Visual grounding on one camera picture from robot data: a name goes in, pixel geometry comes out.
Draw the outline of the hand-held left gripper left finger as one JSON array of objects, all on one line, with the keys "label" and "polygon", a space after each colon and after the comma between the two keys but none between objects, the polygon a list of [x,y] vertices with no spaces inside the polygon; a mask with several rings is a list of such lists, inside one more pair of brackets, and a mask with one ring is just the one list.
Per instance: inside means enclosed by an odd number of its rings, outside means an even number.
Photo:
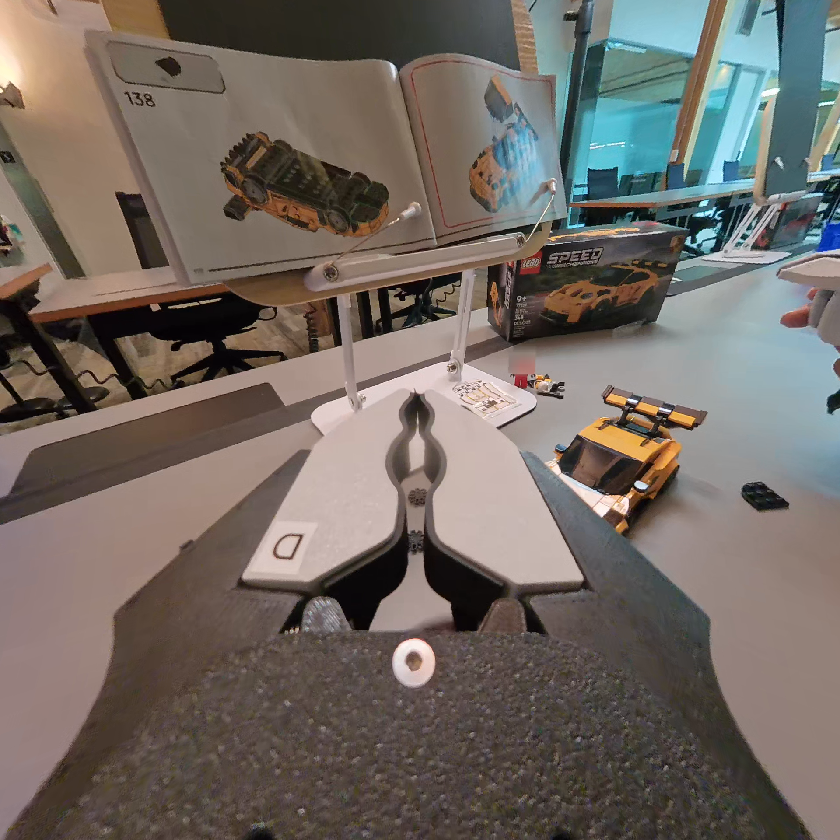
[{"label": "hand-held left gripper left finger", "polygon": [[399,389],[312,447],[242,573],[244,585],[325,592],[377,563],[406,561],[403,481],[416,398]]}]

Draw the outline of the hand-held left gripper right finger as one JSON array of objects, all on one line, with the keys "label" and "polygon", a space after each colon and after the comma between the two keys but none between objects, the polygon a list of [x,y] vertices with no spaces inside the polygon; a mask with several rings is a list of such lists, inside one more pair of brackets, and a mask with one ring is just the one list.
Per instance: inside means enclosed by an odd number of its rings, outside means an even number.
[{"label": "hand-held left gripper right finger", "polygon": [[420,395],[432,479],[427,580],[444,597],[575,592],[584,575],[520,449],[438,392]]}]

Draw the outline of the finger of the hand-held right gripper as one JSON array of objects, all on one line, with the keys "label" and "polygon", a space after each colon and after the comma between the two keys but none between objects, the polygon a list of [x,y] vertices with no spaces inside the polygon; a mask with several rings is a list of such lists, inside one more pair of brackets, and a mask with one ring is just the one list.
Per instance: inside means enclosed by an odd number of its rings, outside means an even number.
[{"label": "finger of the hand-held right gripper", "polygon": [[820,340],[839,345],[839,291],[816,289],[807,317],[807,326],[816,331]]},{"label": "finger of the hand-held right gripper", "polygon": [[776,276],[807,287],[839,287],[839,253],[812,253],[785,263]]}]

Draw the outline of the yellow lego car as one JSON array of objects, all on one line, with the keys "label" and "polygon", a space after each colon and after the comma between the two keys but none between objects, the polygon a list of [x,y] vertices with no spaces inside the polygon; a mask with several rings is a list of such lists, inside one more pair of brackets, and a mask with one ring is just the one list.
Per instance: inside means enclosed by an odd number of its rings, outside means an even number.
[{"label": "yellow lego car", "polygon": [[707,412],[612,385],[602,399],[621,414],[600,417],[570,444],[557,444],[545,465],[599,518],[624,534],[679,472],[681,445],[671,431],[698,428]]}]

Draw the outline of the lego sticker sheet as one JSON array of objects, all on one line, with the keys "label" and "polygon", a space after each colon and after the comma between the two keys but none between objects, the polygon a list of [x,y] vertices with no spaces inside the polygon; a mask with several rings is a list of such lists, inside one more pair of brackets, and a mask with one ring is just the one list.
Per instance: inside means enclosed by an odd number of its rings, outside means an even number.
[{"label": "lego sticker sheet", "polygon": [[453,396],[462,407],[484,418],[494,417],[518,405],[517,399],[482,380],[459,382],[453,387]]}]

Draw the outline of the dark studded lego plate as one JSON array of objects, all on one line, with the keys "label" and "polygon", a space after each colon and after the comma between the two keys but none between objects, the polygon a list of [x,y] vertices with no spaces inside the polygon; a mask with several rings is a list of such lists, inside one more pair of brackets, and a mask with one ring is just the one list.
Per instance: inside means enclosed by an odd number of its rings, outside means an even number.
[{"label": "dark studded lego plate", "polygon": [[741,487],[741,498],[756,511],[777,511],[790,507],[788,500],[762,481],[748,482]]}]

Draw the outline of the lego set box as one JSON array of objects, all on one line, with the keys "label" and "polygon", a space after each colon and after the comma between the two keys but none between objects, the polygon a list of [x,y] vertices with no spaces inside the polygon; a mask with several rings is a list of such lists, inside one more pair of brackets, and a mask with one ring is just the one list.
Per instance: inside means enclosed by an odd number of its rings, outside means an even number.
[{"label": "lego set box", "polygon": [[656,322],[688,232],[656,222],[580,227],[488,269],[487,320],[506,341]]}]

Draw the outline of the lego instruction booklet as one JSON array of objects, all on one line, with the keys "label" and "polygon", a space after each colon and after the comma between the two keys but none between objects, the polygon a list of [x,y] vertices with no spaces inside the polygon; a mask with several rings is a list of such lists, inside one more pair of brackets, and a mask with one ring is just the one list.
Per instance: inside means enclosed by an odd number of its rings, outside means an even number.
[{"label": "lego instruction booklet", "polygon": [[193,285],[453,246],[566,217],[556,78],[443,53],[279,57],[88,30],[164,253]]}]

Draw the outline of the black office chair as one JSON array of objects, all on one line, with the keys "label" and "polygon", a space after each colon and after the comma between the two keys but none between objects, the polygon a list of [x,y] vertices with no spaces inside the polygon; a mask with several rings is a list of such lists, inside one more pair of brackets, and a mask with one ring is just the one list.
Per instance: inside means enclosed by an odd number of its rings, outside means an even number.
[{"label": "black office chair", "polygon": [[209,343],[212,352],[171,376],[174,388],[185,385],[188,375],[203,371],[202,382],[214,379],[220,373],[232,375],[249,371],[253,359],[287,361],[287,356],[276,350],[237,350],[229,348],[226,340],[253,331],[263,308],[234,294],[202,298],[192,304],[166,303],[160,313],[150,321],[150,335],[160,341],[170,342],[177,351],[190,343]]}]

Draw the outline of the wooden office desk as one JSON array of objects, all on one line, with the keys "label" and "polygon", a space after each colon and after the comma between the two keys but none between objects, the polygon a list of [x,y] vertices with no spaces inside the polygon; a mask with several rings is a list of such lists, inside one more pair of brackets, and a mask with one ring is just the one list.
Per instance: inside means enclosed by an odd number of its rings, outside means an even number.
[{"label": "wooden office desk", "polygon": [[1,268],[1,313],[16,335],[35,352],[38,360],[58,385],[77,413],[90,413],[96,405],[77,381],[77,376],[43,328],[33,322],[24,307],[24,297],[38,289],[52,271],[50,264]]}]

